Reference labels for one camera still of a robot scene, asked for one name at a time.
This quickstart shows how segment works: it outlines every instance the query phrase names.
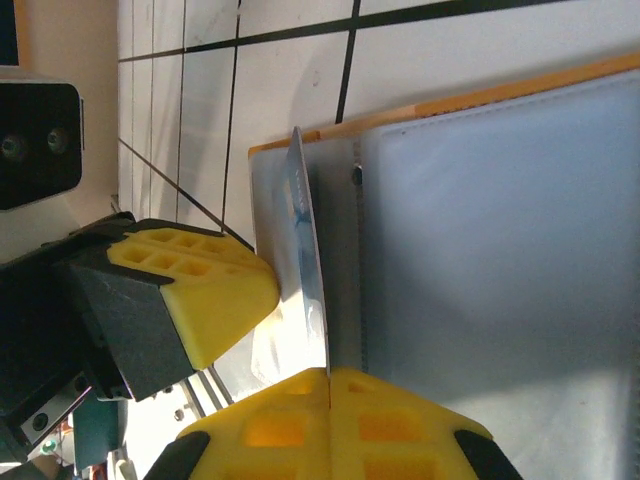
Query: floor tile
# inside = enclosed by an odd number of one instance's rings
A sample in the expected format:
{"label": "floor tile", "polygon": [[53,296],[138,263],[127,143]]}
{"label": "floor tile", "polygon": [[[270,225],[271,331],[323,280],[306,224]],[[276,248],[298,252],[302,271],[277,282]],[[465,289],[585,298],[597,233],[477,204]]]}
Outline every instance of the floor tile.
{"label": "floor tile", "polygon": [[151,158],[151,60],[133,65],[133,137],[131,146],[145,159]]}
{"label": "floor tile", "polygon": [[345,118],[637,49],[638,25],[640,2],[612,0],[561,2],[361,30]]}
{"label": "floor tile", "polygon": [[133,145],[133,64],[118,64],[118,137]]}
{"label": "floor tile", "polygon": [[133,1],[133,55],[153,50],[153,0]]}
{"label": "floor tile", "polygon": [[[141,402],[126,402],[127,455],[134,461],[135,476],[148,478],[147,473],[165,447],[173,442],[178,434],[196,421],[196,417],[187,404],[182,388],[174,385],[171,392],[158,392]],[[180,422],[174,419],[175,412],[181,410],[184,418]],[[123,478],[120,474],[112,478]]]}
{"label": "floor tile", "polygon": [[345,32],[239,49],[225,222],[252,244],[247,151],[335,121],[346,43]]}
{"label": "floor tile", "polygon": [[153,59],[151,164],[178,182],[182,55]]}
{"label": "floor tile", "polygon": [[183,195],[178,195],[178,222],[208,230],[220,231],[220,227]]}
{"label": "floor tile", "polygon": [[351,0],[243,2],[240,6],[240,36],[348,18],[352,10]]}
{"label": "floor tile", "polygon": [[131,212],[136,220],[150,216],[151,169],[139,158],[133,157]]}
{"label": "floor tile", "polygon": [[185,55],[180,187],[222,217],[233,49]]}
{"label": "floor tile", "polygon": [[360,3],[360,16],[447,1],[457,0],[362,0]]}
{"label": "floor tile", "polygon": [[185,46],[236,36],[238,0],[186,0]]}
{"label": "floor tile", "polygon": [[131,150],[118,142],[118,206],[123,212],[131,211],[133,154]]}
{"label": "floor tile", "polygon": [[151,172],[149,188],[149,214],[151,218],[175,222],[178,191],[154,171]]}
{"label": "floor tile", "polygon": [[118,2],[118,58],[133,56],[133,0]]}
{"label": "floor tile", "polygon": [[153,51],[182,48],[184,0],[155,0],[153,5]]}

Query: white tile floor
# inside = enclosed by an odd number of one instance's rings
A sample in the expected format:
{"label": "white tile floor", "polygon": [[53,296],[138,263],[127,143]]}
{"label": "white tile floor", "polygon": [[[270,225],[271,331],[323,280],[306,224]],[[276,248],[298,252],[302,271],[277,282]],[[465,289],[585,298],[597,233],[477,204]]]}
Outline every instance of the white tile floor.
{"label": "white tile floor", "polygon": [[[121,208],[253,244],[249,147],[640,48],[638,0],[355,2],[120,0]],[[236,399],[263,386],[251,351],[216,362]]]}

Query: camera lens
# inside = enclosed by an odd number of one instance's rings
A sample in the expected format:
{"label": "camera lens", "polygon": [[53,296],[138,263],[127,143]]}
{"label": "camera lens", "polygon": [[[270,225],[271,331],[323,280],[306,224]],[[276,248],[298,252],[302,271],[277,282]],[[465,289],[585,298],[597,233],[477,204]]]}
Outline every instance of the camera lens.
{"label": "camera lens", "polygon": [[49,135],[47,135],[47,144],[49,145],[49,150],[56,155],[64,153],[69,144],[67,132],[63,128],[54,128],[49,132]]}
{"label": "camera lens", "polygon": [[27,153],[27,145],[18,135],[7,135],[2,139],[2,156],[11,162],[19,162]]}

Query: yellow foam pad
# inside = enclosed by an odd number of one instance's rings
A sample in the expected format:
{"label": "yellow foam pad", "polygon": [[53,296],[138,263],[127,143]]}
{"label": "yellow foam pad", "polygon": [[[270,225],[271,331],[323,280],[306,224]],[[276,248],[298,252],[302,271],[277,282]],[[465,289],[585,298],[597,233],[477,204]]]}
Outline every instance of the yellow foam pad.
{"label": "yellow foam pad", "polygon": [[329,480],[329,383],[306,370],[204,418],[211,437],[190,480]]}
{"label": "yellow foam pad", "polygon": [[197,370],[211,365],[279,301],[269,265],[228,235],[145,230],[111,245],[107,255],[114,265],[173,279],[160,291]]}
{"label": "yellow foam pad", "polygon": [[351,369],[331,374],[334,479],[476,480],[454,432],[480,424]]}
{"label": "yellow foam pad", "polygon": [[351,369],[306,370],[200,420],[191,480],[476,480],[454,432],[482,425]]}

